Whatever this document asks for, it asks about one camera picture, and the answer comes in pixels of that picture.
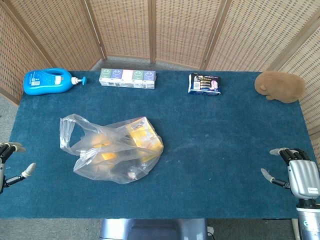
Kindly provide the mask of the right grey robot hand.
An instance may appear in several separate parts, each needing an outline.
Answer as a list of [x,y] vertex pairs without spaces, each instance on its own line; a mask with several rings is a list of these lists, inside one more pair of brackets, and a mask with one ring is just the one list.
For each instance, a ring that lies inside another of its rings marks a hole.
[[316,162],[299,148],[275,148],[269,152],[281,156],[287,166],[288,181],[280,180],[261,168],[264,178],[270,183],[289,189],[298,199],[317,199],[320,196],[320,174]]

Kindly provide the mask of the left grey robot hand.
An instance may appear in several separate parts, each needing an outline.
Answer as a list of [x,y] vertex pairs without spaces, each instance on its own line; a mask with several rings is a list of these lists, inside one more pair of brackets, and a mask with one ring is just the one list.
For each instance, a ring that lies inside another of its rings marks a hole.
[[36,163],[31,163],[20,175],[6,179],[6,162],[14,152],[25,152],[26,149],[19,142],[0,143],[0,194],[5,188],[29,178],[36,169]]

